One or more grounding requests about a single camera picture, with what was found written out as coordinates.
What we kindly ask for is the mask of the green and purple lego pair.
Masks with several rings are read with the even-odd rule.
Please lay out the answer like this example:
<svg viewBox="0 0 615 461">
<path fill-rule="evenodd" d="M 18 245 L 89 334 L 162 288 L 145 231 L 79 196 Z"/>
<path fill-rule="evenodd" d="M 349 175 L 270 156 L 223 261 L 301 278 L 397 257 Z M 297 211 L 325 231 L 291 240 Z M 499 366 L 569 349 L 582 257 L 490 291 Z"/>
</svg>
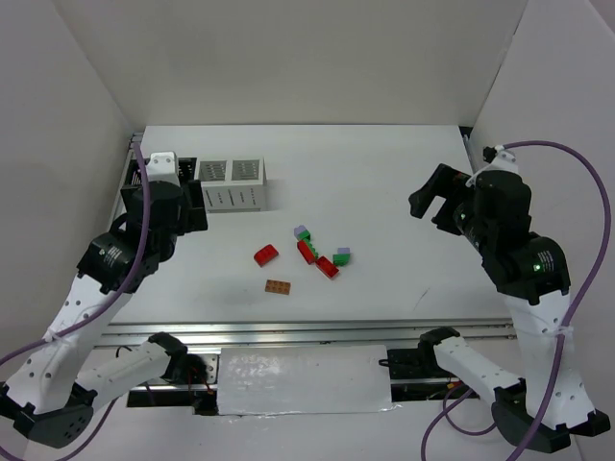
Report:
<svg viewBox="0 0 615 461">
<path fill-rule="evenodd" d="M 332 256 L 332 263 L 336 267 L 343 267 L 350 262 L 351 250 L 349 247 L 340 247 L 337 252 Z"/>
</svg>

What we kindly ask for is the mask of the orange lego plate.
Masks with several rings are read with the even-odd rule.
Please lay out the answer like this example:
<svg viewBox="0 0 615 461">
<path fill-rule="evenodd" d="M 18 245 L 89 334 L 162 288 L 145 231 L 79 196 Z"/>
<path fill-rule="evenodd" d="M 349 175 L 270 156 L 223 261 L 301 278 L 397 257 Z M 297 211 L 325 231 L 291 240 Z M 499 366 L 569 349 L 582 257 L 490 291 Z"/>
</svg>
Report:
<svg viewBox="0 0 615 461">
<path fill-rule="evenodd" d="M 283 280 L 268 279 L 265 283 L 264 291 L 267 293 L 289 295 L 291 283 Z"/>
</svg>

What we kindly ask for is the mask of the red and green lego stack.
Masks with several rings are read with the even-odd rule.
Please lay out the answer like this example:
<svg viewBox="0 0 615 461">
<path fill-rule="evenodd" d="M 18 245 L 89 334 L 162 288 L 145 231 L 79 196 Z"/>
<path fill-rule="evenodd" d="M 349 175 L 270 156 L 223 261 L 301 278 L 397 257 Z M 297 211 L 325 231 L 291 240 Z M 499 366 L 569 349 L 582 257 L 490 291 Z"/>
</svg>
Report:
<svg viewBox="0 0 615 461">
<path fill-rule="evenodd" d="M 297 242 L 297 249 L 308 265 L 313 264 L 319 257 L 318 252 L 309 240 L 301 239 Z"/>
</svg>

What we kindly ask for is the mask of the red curved lego brick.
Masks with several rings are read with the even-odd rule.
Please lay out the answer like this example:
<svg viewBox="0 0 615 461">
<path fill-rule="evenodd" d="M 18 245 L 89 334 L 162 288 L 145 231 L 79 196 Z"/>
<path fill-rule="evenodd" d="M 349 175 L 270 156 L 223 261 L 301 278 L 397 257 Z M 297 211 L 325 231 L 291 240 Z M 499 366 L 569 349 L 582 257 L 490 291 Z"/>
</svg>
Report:
<svg viewBox="0 0 615 461">
<path fill-rule="evenodd" d="M 278 256 L 278 250 L 272 244 L 267 244 L 256 251 L 254 254 L 254 261 L 259 267 L 263 267 Z"/>
</svg>

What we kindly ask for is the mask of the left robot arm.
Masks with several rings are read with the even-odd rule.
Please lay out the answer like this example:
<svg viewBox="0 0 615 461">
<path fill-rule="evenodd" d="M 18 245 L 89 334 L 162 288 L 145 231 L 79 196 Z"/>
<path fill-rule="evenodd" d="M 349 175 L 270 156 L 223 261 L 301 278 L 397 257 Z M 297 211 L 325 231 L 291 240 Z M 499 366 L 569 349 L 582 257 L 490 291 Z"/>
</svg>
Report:
<svg viewBox="0 0 615 461">
<path fill-rule="evenodd" d="M 181 173 L 174 153 L 154 153 L 137 165 L 141 183 L 121 189 L 125 212 L 90 242 L 60 312 L 1 387 L 2 416 L 26 439 L 49 448 L 75 442 L 96 411 L 137 385 L 208 378 L 203 359 L 166 332 L 83 368 L 117 312 L 173 256 L 178 237 L 208 227 L 200 183 Z"/>
</svg>

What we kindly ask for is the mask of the purple and green lego stack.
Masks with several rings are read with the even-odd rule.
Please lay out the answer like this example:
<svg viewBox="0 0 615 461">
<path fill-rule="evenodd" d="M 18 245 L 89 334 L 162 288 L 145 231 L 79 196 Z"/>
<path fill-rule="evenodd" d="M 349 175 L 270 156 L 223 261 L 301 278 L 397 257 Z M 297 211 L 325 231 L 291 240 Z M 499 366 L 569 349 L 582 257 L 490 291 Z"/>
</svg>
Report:
<svg viewBox="0 0 615 461">
<path fill-rule="evenodd" d="M 293 230 L 294 236 L 298 241 L 311 240 L 311 234 L 306 226 L 300 225 Z"/>
</svg>

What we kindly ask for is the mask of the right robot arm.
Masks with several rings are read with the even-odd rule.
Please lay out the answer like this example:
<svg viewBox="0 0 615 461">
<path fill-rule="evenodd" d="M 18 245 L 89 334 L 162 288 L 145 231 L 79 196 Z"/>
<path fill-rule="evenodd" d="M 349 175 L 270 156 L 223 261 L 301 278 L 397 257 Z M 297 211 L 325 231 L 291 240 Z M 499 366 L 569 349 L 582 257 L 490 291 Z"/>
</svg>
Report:
<svg viewBox="0 0 615 461">
<path fill-rule="evenodd" d="M 508 145 L 488 147 L 484 166 L 465 174 L 441 164 L 409 196 L 413 217 L 432 201 L 442 207 L 432 221 L 465 237 L 503 297 L 516 332 L 524 371 L 510 373 L 479 352 L 453 328 L 423 334 L 425 363 L 456 376 L 490 408 L 493 424 L 516 453 L 553 453 L 575 435 L 595 437 L 611 428 L 587 395 L 577 369 L 572 318 L 580 298 L 570 292 L 562 248 L 530 228 L 531 191 Z"/>
</svg>

